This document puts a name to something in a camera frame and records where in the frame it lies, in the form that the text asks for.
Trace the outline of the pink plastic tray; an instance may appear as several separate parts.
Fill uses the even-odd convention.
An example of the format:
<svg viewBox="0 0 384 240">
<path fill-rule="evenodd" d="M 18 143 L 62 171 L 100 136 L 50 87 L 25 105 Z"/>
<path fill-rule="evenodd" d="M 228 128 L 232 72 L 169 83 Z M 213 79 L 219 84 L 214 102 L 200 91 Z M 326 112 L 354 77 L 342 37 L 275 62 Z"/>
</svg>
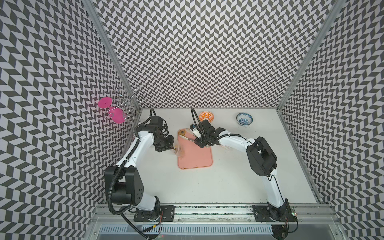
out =
<svg viewBox="0 0 384 240">
<path fill-rule="evenodd" d="M 190 129 L 185 130 L 186 137 L 196 138 L 196 136 Z M 178 167 L 180 169 L 186 170 L 195 168 L 205 168 L 210 167 L 213 164 L 212 150 L 210 147 L 200 148 L 194 142 L 187 141 L 180 137 L 178 137 L 178 143 L 182 145 L 185 150 L 184 157 L 178 158 Z"/>
</svg>

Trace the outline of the heart chocolate cookie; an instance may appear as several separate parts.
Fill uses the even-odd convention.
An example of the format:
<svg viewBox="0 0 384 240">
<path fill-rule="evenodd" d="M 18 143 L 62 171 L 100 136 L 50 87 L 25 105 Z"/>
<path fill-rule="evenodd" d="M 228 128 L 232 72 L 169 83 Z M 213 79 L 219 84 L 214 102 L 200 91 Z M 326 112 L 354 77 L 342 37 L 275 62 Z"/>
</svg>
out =
<svg viewBox="0 0 384 240">
<path fill-rule="evenodd" d="M 185 129 L 179 130 L 178 134 L 181 136 L 184 136 L 186 134 L 186 130 Z"/>
</svg>

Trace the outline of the clear bag with pink contents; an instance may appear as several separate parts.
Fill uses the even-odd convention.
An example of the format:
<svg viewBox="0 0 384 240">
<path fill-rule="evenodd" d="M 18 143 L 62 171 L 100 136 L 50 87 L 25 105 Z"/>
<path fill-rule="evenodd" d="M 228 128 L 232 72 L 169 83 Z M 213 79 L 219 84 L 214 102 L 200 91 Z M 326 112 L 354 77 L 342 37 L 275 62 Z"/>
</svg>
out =
<svg viewBox="0 0 384 240">
<path fill-rule="evenodd" d="M 185 150 L 182 145 L 179 143 L 174 144 L 173 148 L 173 153 L 178 157 L 178 158 L 183 158 L 185 155 Z"/>
</svg>

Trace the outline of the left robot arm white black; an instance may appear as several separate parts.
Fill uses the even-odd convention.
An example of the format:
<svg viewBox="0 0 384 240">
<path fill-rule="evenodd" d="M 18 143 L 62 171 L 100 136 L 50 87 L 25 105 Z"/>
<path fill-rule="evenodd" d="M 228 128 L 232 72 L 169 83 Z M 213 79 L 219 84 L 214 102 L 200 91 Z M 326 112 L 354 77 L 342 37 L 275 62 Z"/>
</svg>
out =
<svg viewBox="0 0 384 240">
<path fill-rule="evenodd" d="M 167 122 L 150 109 L 148 119 L 135 128 L 135 138 L 128 152 L 104 173 L 106 201 L 112 215 L 122 215 L 135 208 L 146 221 L 155 222 L 161 216 L 160 200 L 145 192 L 138 165 L 150 147 L 158 153 L 174 148 L 174 137 Z"/>
</svg>

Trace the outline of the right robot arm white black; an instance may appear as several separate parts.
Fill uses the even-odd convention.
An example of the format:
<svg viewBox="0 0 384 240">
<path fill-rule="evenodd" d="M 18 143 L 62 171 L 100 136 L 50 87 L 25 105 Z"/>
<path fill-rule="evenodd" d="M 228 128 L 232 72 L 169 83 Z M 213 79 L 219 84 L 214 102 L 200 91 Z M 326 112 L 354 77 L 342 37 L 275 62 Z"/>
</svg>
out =
<svg viewBox="0 0 384 240">
<path fill-rule="evenodd" d="M 290 206 L 279 187 L 277 177 L 277 156 L 263 137 L 247 139 L 224 128 L 214 128 L 207 120 L 200 121 L 194 108 L 191 108 L 194 123 L 190 126 L 196 136 L 195 144 L 200 148 L 207 146 L 230 147 L 246 153 L 251 170 L 263 180 L 267 193 L 269 218 L 275 222 L 284 219 Z"/>
</svg>

